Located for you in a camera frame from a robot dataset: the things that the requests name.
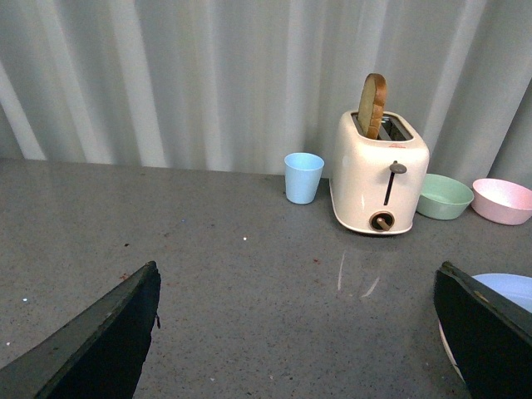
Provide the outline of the finger of the dark camera right gripper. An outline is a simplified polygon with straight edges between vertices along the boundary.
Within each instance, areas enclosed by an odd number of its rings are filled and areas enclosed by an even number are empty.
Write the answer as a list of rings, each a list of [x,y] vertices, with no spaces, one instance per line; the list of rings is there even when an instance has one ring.
[[[444,262],[433,303],[473,398],[531,397],[531,312]]]

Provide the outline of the dark camera left gripper finger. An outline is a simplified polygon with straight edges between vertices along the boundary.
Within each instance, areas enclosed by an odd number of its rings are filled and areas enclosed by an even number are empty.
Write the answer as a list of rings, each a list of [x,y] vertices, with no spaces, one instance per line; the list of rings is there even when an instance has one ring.
[[[160,324],[154,261],[1,370],[3,398],[131,398]]]

